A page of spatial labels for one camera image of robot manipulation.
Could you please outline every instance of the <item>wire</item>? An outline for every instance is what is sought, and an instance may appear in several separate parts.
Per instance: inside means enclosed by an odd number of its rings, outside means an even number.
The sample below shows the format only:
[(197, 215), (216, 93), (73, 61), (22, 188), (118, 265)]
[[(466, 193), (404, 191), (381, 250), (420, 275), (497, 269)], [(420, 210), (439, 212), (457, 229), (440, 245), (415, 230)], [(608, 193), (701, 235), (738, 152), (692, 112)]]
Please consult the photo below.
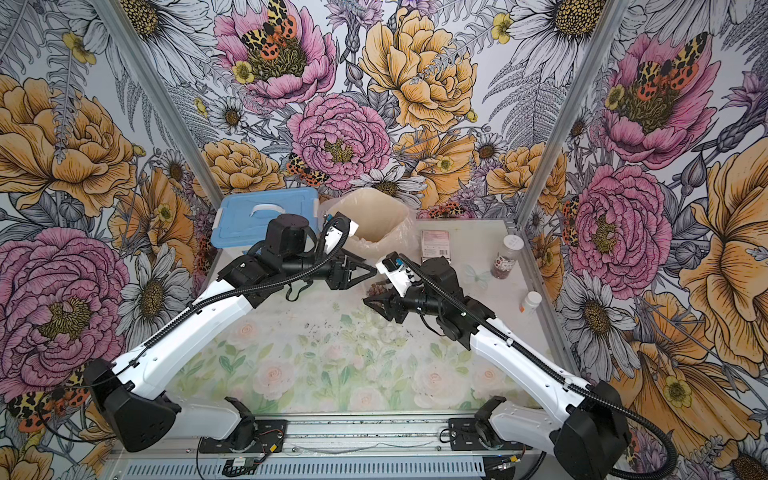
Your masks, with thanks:
[[(436, 281), (433, 280), (433, 278), (431, 278), (429, 275), (424, 273), (420, 265), (418, 265), (417, 263), (414, 263), (411, 259), (409, 259), (407, 256), (402, 254), (399, 254), (398, 258), (410, 270), (412, 270), (414, 273), (419, 275), (419, 277), (422, 279), (422, 282), (424, 282), (424, 284), (429, 285), (434, 291), (437, 292), (437, 294), (439, 294), (444, 299), (446, 299), (448, 303), (454, 306), (457, 310), (463, 312), (466, 316), (469, 316), (469, 318), (473, 319), (480, 325), (484, 326), (489, 332), (496, 335), (499, 339), (502, 339), (505, 342), (509, 340), (510, 337), (508, 335), (506, 335), (501, 330), (491, 325), (486, 319), (483, 319), (477, 316), (477, 314), (472, 312), (461, 300), (454, 297), (451, 293), (446, 292), (440, 286), (439, 283), (437, 283)], [(565, 385), (565, 377), (555, 372), (549, 365), (547, 365), (540, 358), (538, 358), (538, 356), (536, 356), (533, 352), (525, 348), (525, 346), (523, 346), (522, 344), (514, 340), (512, 341), (511, 346), (512, 348), (518, 350), (525, 358), (529, 359), (532, 363), (534, 363), (534, 365), (536, 365), (539, 369), (543, 370), (544, 373), (549, 375), (554, 381), (560, 383), (561, 385)], [(638, 424), (642, 425), (649, 432), (651, 432), (655, 437), (658, 438), (661, 445), (663, 445), (664, 449), (667, 451), (666, 462), (659, 469), (653, 472), (636, 473), (636, 472), (626, 472), (624, 470), (619, 470), (617, 468), (611, 468), (611, 475), (617, 476), (619, 478), (625, 478), (627, 480), (661, 480), (662, 478), (667, 477), (674, 471), (674, 469), (677, 467), (677, 449), (675, 448), (674, 443), (672, 443), (672, 439), (669, 436), (667, 436), (654, 423), (652, 423), (650, 420), (646, 419), (642, 415), (639, 415), (636, 412), (626, 409), (623, 405), (610, 402), (599, 395), (595, 395), (593, 392), (590, 392), (587, 389), (581, 388), (580, 386), (577, 386), (575, 384), (570, 384), (568, 385), (568, 388), (573, 392), (576, 392), (578, 395), (581, 395), (586, 399), (590, 399), (593, 402), (599, 403), (603, 406), (613, 409), (614, 411), (622, 414), (624, 417), (634, 420)]]
[[(35, 413), (38, 414), (38, 417), (40, 418), (40, 421), (42, 422), (43, 426), (54, 436), (59, 437), (62, 440), (66, 440), (67, 442), (74, 442), (74, 443), (90, 443), (91, 445), (98, 445), (98, 442), (91, 442), (90, 440), (83, 440), (83, 439), (73, 439), (67, 436), (62, 435), (61, 433), (57, 432), (56, 429), (52, 428), (48, 422), (45, 421), (45, 418), (42, 415), (42, 412), (40, 411), (40, 407), (42, 406), (41, 403), (37, 404), (35, 407)], [(117, 437), (107, 437), (105, 439), (99, 440), (99, 442), (103, 442), (105, 440), (115, 440)]]
[(424, 314), (419, 312), (419, 317), (422, 319), (422, 323), (424, 323), (424, 326), (429, 329), (430, 332), (434, 333), (437, 336), (445, 336), (442, 333), (439, 333), (437, 330), (433, 329), (429, 324), (427, 323), (426, 319), (424, 318)]
[(538, 468), (541, 467), (542, 463), (544, 463), (544, 458), (546, 456), (547, 456), (547, 452), (542, 452), (536, 459), (536, 462), (533, 465), (531, 465), (531, 467), (525, 473), (525, 475), (520, 477), (520, 480), (530, 480), (533, 475), (536, 475), (536, 472), (538, 472)]

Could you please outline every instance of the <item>purple flower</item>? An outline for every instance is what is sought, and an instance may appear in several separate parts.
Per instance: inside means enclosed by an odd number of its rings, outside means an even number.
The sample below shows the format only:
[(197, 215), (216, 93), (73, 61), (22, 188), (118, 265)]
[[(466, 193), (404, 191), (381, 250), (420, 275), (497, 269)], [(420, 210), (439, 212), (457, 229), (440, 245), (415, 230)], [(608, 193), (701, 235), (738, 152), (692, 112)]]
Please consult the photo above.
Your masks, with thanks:
[(326, 7), (331, 11), (328, 24), (334, 30), (344, 24), (368, 30), (382, 21), (382, 0), (328, 0)]
[(638, 66), (653, 61), (663, 65), (675, 58), (685, 45), (672, 40), (659, 43), (642, 34), (627, 50), (608, 81), (610, 91), (605, 108), (590, 127), (590, 138), (607, 151), (615, 151), (627, 162), (643, 162), (651, 170), (666, 167), (703, 135), (716, 108), (706, 108), (712, 97), (710, 87), (720, 63), (711, 65), (712, 38), (704, 37), (704, 48), (691, 68), (693, 76), (679, 90), (662, 84), (649, 98), (640, 99), (643, 85), (637, 79)]
[(214, 34), (222, 67), (231, 69), (235, 81), (248, 92), (244, 104), (257, 113), (285, 107), (289, 103), (309, 100), (314, 94), (328, 91), (336, 80), (336, 44), (331, 34), (320, 31), (306, 7), (296, 10), (286, 0), (288, 15), (296, 22), (295, 37), (280, 47), (277, 58), (266, 60), (254, 54), (240, 40), (252, 30), (260, 30), (267, 22), (267, 7), (256, 13), (250, 7), (245, 16), (216, 17)]
[(667, 260), (672, 228), (656, 177), (637, 165), (602, 165), (579, 195), (574, 271), (587, 270), (622, 300), (650, 285)]
[(287, 122), (293, 153), (307, 166), (329, 175), (325, 183), (335, 190), (389, 160), (389, 135), (384, 120), (370, 107), (338, 94), (317, 96), (302, 114)]
[(90, 359), (112, 360), (128, 270), (80, 230), (49, 228), (0, 247), (0, 394), (50, 389)]
[(402, 7), (418, 10), (423, 15), (434, 15), (437, 12), (436, 0), (402, 0)]

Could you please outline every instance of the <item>plastic bag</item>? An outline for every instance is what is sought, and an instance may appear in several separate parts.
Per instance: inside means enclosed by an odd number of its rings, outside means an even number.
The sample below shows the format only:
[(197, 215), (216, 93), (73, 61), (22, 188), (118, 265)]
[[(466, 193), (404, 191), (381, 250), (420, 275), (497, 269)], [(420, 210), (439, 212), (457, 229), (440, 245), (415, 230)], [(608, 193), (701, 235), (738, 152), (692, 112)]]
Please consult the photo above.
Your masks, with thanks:
[(367, 260), (419, 248), (416, 211), (375, 188), (361, 188), (320, 205), (322, 216), (341, 212), (359, 228), (344, 249)]

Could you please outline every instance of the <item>white daisy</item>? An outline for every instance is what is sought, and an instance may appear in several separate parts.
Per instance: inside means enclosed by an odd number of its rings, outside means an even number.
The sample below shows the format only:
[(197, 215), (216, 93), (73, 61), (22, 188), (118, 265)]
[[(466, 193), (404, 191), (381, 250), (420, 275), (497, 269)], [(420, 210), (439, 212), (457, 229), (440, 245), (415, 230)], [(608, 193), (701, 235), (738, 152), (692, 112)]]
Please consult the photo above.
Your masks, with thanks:
[(116, 333), (125, 334), (126, 351), (152, 336), (192, 300), (190, 274), (176, 261), (176, 249), (168, 248), (167, 243), (154, 265), (146, 253), (139, 253), (135, 268), (138, 283), (123, 288), (123, 303), (118, 307), (121, 320)]
[(475, 151), (481, 163), (496, 162), (507, 151), (507, 142), (499, 134), (482, 133), (475, 140)]
[[(98, 17), (95, 2), (103, 0), (61, 0), (58, 7), (69, 28), (83, 37), (84, 47), (95, 54), (107, 52), (115, 77), (130, 71), (127, 61)], [(213, 47), (216, 38), (207, 33), (211, 20), (203, 0), (121, 0), (157, 72), (169, 84), (179, 85), (192, 78), (204, 78), (200, 67), (210, 62), (204, 47)]]
[(179, 190), (184, 191), (184, 185), (192, 180), (192, 172), (178, 150), (170, 149), (163, 152), (159, 159), (160, 168), (168, 180)]
[(525, 76), (542, 66), (541, 78), (568, 83), (581, 65), (605, 0), (516, 0), (508, 33), (520, 41), (512, 64), (527, 61)]
[(679, 45), (702, 31), (718, 35), (731, 23), (741, 23), (752, 12), (755, 0), (653, 0), (645, 12), (648, 33), (658, 32), (659, 41), (672, 37)]
[(611, 286), (602, 285), (597, 277), (585, 270), (583, 276), (569, 273), (558, 297), (558, 311), (565, 318), (568, 341), (576, 345), (583, 367), (597, 373), (606, 382), (611, 376), (619, 378), (611, 361), (613, 353), (619, 368), (634, 378), (640, 368), (637, 354), (622, 335), (633, 330), (634, 318), (628, 311), (611, 306), (614, 295)]
[(350, 180), (352, 186), (357, 188), (370, 187), (383, 192), (390, 197), (402, 201), (411, 208), (419, 209), (422, 207), (420, 200), (423, 195), (417, 194), (427, 188), (425, 178), (421, 176), (403, 178), (406, 172), (405, 165), (392, 165), (386, 173), (378, 168), (372, 168), (367, 174), (360, 175), (360, 178)]
[(722, 480), (749, 480), (768, 478), (768, 442), (760, 436), (757, 440), (747, 435), (737, 443), (739, 456), (734, 458), (720, 473)]
[(208, 121), (228, 134), (241, 134), (245, 127), (243, 101), (235, 97), (217, 98), (208, 106)]

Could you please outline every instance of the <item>table surface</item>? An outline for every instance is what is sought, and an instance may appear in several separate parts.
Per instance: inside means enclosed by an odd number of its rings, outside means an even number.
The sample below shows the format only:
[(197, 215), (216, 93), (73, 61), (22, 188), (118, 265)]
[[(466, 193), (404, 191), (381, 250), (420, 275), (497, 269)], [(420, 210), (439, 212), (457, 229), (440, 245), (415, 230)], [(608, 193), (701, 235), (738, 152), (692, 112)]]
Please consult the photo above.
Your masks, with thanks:
[[(489, 273), (507, 233), (501, 220), (424, 220), (416, 226), (447, 230), (465, 294), (551, 357), (538, 312), (519, 313), (528, 292), (520, 266), (505, 280)], [(231, 253), (223, 254), (214, 269), (230, 260)], [(198, 353), (169, 390), (185, 397), (234, 396), (256, 414), (476, 410), (493, 395), (536, 406), (499, 369), (430, 332), (414, 313), (398, 325), (364, 306), (368, 286), (383, 279), (345, 291), (315, 282), (295, 303), (285, 300), (286, 290), (273, 294)], [(427, 321), (436, 328), (434, 317)]]

